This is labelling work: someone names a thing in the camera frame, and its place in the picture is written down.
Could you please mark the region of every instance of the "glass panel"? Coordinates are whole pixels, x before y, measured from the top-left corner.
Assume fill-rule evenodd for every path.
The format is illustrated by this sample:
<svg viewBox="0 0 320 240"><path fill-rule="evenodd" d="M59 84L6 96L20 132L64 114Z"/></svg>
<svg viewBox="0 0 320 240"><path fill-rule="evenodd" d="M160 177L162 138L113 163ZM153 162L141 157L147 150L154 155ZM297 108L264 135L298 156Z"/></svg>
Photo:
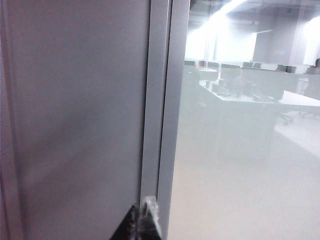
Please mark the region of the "glass panel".
<svg viewBox="0 0 320 240"><path fill-rule="evenodd" d="M169 240L320 239L320 1L191 0Z"/></svg>

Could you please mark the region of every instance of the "gray wall panel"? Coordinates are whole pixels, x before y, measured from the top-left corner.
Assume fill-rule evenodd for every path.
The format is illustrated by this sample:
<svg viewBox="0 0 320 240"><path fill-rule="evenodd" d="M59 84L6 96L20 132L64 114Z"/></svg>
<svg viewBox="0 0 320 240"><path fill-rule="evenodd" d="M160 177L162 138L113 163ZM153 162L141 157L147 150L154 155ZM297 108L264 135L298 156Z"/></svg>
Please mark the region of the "gray wall panel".
<svg viewBox="0 0 320 240"><path fill-rule="evenodd" d="M139 201L149 4L7 1L26 240L108 239Z"/></svg>

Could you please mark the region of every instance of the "office desk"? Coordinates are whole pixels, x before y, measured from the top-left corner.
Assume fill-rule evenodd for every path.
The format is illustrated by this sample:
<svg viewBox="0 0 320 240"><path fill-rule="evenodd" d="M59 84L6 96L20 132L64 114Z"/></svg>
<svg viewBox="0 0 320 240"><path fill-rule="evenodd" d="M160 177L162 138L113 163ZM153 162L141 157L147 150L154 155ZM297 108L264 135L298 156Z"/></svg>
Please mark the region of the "office desk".
<svg viewBox="0 0 320 240"><path fill-rule="evenodd" d="M215 159L260 162L268 158L276 120L281 111L320 109L320 100L284 91L277 102L259 102L242 95L221 96L199 81L198 101L206 108L205 129Z"/></svg>
<svg viewBox="0 0 320 240"><path fill-rule="evenodd" d="M284 91L283 93L283 98L279 101L255 101L252 97L247 96L247 95L241 95L239 97L235 95L231 96L221 96L218 95L216 92L212 92L212 87L206 88L206 81L200 80L199 85L203 87L205 90L210 92L213 96L215 96L217 99L223 102L228 102L228 103L237 103L237 104L256 104L256 105L284 105L288 106L292 109L298 108L315 108L315 107L320 107L320 100L304 96L301 94L297 94L291 91Z"/></svg>
<svg viewBox="0 0 320 240"><path fill-rule="evenodd" d="M218 78L218 71L212 68L198 68L198 73L202 81L214 81Z"/></svg>

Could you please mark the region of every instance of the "floor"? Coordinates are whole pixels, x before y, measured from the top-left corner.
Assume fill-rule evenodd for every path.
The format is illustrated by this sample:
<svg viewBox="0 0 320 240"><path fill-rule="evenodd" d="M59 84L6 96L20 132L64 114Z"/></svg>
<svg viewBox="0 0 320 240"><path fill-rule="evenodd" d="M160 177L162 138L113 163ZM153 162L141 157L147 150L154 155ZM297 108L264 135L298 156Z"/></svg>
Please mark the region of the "floor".
<svg viewBox="0 0 320 240"><path fill-rule="evenodd" d="M320 118L289 114L268 158L246 162L214 159L201 116L182 105L168 240L320 239Z"/></svg>

